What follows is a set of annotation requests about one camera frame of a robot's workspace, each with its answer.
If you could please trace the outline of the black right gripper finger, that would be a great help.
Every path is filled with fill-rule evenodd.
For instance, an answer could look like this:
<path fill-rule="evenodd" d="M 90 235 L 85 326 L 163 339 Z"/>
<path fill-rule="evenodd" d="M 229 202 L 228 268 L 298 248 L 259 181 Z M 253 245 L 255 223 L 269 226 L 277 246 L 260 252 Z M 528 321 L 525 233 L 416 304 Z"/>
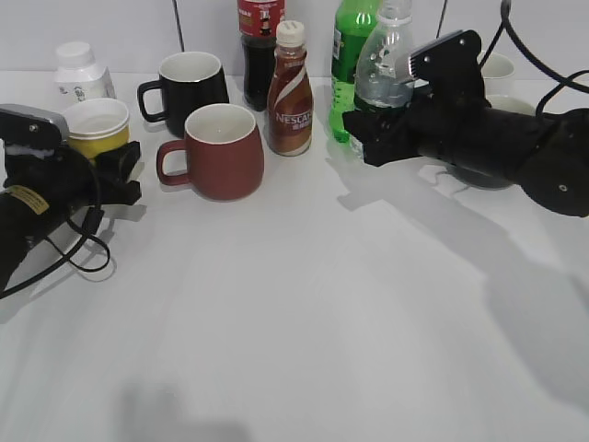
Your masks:
<path fill-rule="evenodd" d="M 381 167 L 418 157 L 410 141 L 408 111 L 384 109 L 377 112 L 352 110 L 342 114 L 344 128 L 363 146 L 365 164 Z"/>

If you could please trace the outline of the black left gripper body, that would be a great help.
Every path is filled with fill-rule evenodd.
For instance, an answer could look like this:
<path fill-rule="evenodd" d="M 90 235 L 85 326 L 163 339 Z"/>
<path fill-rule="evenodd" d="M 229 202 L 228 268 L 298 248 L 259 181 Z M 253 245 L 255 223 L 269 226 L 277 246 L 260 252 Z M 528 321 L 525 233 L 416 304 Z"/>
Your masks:
<path fill-rule="evenodd" d="M 1 293 L 13 295 L 64 265 L 88 239 L 23 283 L 8 287 L 29 252 L 85 204 L 101 207 L 101 189 L 92 161 L 69 147 L 33 152 L 5 149 L 6 180 L 1 192 Z"/>

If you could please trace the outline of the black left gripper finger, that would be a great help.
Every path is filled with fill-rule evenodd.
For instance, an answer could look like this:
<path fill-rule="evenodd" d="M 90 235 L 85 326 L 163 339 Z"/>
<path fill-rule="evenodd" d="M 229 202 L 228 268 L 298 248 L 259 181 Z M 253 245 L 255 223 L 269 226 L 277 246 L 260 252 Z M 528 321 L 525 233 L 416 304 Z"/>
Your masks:
<path fill-rule="evenodd" d="M 131 141 L 121 147 L 96 156 L 95 166 L 98 176 L 117 184 L 127 183 L 133 169 L 141 158 L 141 147 L 138 141 Z"/>
<path fill-rule="evenodd" d="M 141 198 L 139 181 L 114 182 L 100 180 L 101 202 L 104 205 L 135 205 Z"/>

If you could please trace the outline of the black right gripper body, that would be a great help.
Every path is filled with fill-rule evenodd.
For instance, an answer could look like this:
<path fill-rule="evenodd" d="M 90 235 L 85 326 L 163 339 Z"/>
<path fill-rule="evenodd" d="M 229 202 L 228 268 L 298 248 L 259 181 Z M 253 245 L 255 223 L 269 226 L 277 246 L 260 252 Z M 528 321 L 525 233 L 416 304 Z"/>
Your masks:
<path fill-rule="evenodd" d="M 421 96 L 404 114 L 404 156 L 430 157 L 513 184 L 534 182 L 543 125 L 484 98 Z"/>

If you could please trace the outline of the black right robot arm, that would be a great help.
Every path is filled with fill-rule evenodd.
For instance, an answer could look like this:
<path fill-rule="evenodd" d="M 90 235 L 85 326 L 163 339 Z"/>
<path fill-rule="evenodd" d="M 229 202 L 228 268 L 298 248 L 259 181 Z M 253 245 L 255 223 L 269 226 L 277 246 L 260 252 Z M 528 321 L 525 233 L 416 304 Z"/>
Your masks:
<path fill-rule="evenodd" d="M 542 207 L 588 215 L 588 111 L 539 118 L 491 107 L 483 97 L 417 97 L 403 110 L 353 110 L 345 129 L 375 167 L 430 157 L 522 188 Z"/>

